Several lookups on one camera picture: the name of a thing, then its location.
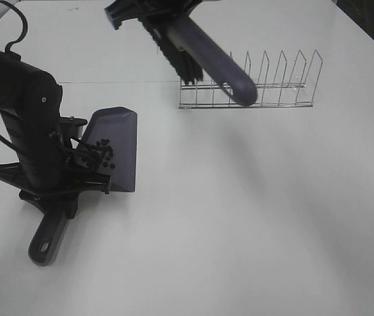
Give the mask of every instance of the brush handle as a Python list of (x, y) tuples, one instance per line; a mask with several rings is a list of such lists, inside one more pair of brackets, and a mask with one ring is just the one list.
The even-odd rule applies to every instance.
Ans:
[(179, 50), (187, 51), (234, 102), (243, 106), (256, 102), (253, 80), (191, 18), (177, 18), (168, 26), (167, 36)]

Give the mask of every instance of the wire rack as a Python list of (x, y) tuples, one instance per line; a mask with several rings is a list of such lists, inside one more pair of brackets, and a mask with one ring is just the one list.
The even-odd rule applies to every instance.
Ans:
[(259, 97), (251, 107), (242, 107), (233, 102), (208, 75), (202, 82), (187, 86), (180, 81), (180, 109), (262, 109), (285, 107), (313, 107), (314, 98), (323, 66), (323, 58), (314, 50), (311, 61), (301, 50), (297, 52), (293, 63), (288, 63), (282, 50), (277, 59), (276, 68), (266, 51), (263, 53), (260, 67), (253, 67), (250, 53), (246, 53), (244, 71), (253, 79)]

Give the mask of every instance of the white table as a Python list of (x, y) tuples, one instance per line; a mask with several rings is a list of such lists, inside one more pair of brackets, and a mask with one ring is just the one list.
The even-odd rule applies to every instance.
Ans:
[[(234, 55), (317, 48), (325, 66), (313, 109), (179, 111), (172, 68), (108, 3), (19, 3), (15, 50), (72, 82), (62, 115), (138, 113), (136, 192), (82, 194), (37, 267), (41, 213), (0, 183), (0, 315), (374, 315), (374, 42), (327, 0), (204, 3)], [(0, 20), (0, 48), (19, 27)]]

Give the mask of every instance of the white tabletop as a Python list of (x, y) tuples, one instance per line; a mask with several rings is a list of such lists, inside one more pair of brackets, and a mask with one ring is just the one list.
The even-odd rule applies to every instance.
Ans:
[[(203, 3), (234, 55), (317, 48), (325, 66), (312, 109), (179, 111), (172, 68), (106, 4), (19, 3), (15, 50), (73, 82), (62, 115), (138, 113), (136, 192), (82, 194), (37, 267), (41, 213), (0, 183), (0, 315), (374, 315), (374, 42), (329, 0)], [(0, 47), (17, 30), (7, 13)]]

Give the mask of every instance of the gray brush handle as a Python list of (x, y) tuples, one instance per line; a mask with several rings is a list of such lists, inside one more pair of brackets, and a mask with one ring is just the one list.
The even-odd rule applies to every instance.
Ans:
[(191, 18), (179, 17), (167, 28), (167, 36), (179, 50), (187, 51), (234, 102), (243, 106), (256, 102), (253, 80)]

